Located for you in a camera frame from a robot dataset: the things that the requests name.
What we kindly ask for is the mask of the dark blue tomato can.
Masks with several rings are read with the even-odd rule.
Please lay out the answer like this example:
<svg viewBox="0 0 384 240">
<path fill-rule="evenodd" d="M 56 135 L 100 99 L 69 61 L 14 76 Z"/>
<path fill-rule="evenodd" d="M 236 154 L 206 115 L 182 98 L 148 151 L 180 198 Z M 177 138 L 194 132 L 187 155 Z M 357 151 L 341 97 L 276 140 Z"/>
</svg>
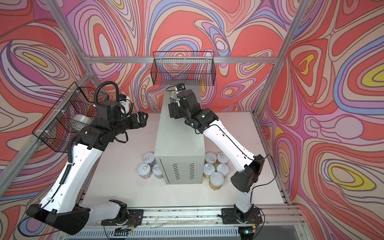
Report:
<svg viewBox="0 0 384 240">
<path fill-rule="evenodd" d="M 178 92 L 177 91 L 171 91 L 169 94 L 169 99 L 171 104 L 178 104 L 179 100 L 177 97 Z"/>
</svg>

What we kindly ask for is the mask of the green label can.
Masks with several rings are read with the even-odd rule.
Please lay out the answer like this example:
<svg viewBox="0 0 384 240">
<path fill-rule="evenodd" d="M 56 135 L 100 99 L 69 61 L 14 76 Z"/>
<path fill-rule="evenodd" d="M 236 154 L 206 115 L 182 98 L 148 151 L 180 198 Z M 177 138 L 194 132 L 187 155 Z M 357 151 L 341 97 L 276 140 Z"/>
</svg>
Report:
<svg viewBox="0 0 384 240">
<path fill-rule="evenodd" d="M 218 173 L 221 173 L 224 178 L 227 178 L 228 174 L 230 173 L 230 168 L 227 164 L 218 164 L 216 167 L 216 171 Z"/>
</svg>

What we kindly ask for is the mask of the orange peach can large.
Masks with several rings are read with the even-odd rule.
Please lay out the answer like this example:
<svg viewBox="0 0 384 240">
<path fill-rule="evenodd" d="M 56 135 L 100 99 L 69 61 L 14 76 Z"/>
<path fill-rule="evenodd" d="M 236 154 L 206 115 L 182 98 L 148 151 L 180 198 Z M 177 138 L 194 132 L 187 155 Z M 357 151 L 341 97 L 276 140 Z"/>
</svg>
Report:
<svg viewBox="0 0 384 240">
<path fill-rule="evenodd" d="M 223 174 L 219 172 L 214 172 L 210 176 L 209 186 L 214 191 L 217 191 L 222 187 L 222 185 L 224 184 L 224 181 L 225 181 L 225 178 Z"/>
</svg>

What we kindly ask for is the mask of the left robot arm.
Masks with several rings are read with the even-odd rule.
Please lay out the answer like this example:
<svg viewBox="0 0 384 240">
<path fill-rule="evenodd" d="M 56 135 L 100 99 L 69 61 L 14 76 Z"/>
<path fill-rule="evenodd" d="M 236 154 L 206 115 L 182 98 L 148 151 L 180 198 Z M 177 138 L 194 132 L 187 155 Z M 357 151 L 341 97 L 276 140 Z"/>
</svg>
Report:
<svg viewBox="0 0 384 240">
<path fill-rule="evenodd" d="M 26 210 L 28 219 L 35 219 L 69 235 L 97 222 L 116 226 L 127 224 L 127 204 L 110 200 L 107 205 L 82 207 L 77 197 L 96 161 L 108 144 L 118 141 L 128 130 L 144 128 L 148 114 L 133 112 L 134 104 L 124 106 L 127 97 L 113 81 L 100 84 L 94 93 L 97 116 L 84 126 L 68 143 L 68 161 L 51 190 L 39 204 Z"/>
</svg>

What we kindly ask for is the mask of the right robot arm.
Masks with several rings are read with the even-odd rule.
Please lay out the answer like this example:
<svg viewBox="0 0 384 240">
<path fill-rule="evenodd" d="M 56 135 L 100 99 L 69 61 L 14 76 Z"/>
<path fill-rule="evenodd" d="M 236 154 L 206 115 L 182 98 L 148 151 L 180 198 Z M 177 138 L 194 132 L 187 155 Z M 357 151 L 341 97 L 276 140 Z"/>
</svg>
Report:
<svg viewBox="0 0 384 240">
<path fill-rule="evenodd" d="M 202 134 L 216 144 L 235 167 L 231 183 L 237 190 L 237 200 L 233 208 L 222 209 L 224 224 L 246 223 L 252 214 L 252 187 L 259 180 L 265 157 L 254 155 L 244 148 L 224 127 L 219 117 L 210 109 L 202 109 L 192 90 L 183 90 L 182 85 L 170 90 L 170 117 L 183 118 L 196 134 Z"/>
</svg>

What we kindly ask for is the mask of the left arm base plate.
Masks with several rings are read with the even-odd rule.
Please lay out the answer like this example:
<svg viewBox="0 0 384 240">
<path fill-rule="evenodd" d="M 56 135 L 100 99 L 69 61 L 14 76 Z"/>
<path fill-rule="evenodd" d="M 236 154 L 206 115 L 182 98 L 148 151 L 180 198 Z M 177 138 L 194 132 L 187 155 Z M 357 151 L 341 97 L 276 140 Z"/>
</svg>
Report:
<svg viewBox="0 0 384 240">
<path fill-rule="evenodd" d="M 102 226 L 128 226 L 137 227 L 142 224 L 144 215 L 143 209 L 128 209 L 126 213 L 119 213 L 118 216 L 112 220 L 101 221 Z"/>
</svg>

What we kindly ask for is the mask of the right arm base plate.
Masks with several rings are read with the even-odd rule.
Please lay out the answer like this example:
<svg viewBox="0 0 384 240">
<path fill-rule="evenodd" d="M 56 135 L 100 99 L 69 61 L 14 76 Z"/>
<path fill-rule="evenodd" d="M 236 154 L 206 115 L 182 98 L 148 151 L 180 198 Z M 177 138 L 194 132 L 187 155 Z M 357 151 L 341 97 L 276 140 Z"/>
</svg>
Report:
<svg viewBox="0 0 384 240">
<path fill-rule="evenodd" d="M 222 208 L 221 214 L 218 215 L 225 225 L 234 224 L 254 224 L 259 225 L 263 222 L 262 214 L 258 208 L 251 208 L 248 212 L 243 213 L 237 208 Z"/>
</svg>

